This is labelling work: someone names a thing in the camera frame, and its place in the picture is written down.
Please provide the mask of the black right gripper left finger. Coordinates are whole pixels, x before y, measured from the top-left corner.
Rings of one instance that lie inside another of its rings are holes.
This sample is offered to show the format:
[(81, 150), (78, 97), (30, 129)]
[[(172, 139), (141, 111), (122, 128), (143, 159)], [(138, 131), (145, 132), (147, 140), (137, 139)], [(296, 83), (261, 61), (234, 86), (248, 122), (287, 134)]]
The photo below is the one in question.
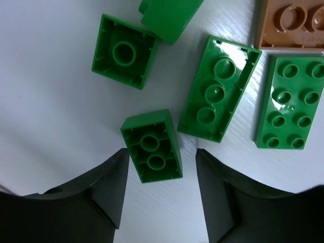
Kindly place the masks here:
[(113, 242), (129, 171), (120, 149), (88, 172), (43, 194), (1, 193), (1, 242)]

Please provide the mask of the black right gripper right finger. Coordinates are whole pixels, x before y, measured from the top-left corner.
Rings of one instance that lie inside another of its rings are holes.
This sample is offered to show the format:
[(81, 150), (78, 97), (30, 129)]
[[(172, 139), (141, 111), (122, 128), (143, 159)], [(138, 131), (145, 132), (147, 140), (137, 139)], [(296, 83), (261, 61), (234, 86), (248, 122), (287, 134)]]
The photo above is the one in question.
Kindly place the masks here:
[(204, 149), (195, 156), (209, 242), (323, 242), (323, 186), (264, 185)]

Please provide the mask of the green shiny lego brick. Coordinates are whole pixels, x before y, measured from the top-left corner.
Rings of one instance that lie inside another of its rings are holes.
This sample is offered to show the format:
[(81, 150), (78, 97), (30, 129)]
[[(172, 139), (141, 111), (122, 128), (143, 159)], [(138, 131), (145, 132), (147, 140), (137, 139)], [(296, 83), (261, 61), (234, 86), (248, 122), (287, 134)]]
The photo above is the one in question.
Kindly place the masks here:
[(142, 183), (183, 177), (180, 147), (168, 109), (130, 116), (120, 131)]

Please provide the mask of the green lego plate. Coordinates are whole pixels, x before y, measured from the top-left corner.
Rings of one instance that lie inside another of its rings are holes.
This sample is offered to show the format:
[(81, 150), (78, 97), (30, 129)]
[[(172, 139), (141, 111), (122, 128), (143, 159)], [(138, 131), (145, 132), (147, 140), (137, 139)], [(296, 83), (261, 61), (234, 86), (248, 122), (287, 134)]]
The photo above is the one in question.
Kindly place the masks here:
[(255, 144), (303, 149), (323, 92), (322, 55), (271, 55)]

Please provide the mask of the green long lego brick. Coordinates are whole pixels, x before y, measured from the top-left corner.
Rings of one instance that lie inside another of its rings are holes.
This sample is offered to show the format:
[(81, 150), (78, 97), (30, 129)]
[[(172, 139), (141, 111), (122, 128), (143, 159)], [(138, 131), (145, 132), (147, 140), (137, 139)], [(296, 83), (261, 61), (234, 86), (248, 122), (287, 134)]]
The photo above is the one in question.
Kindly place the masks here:
[(178, 132), (220, 143), (262, 52), (209, 35)]

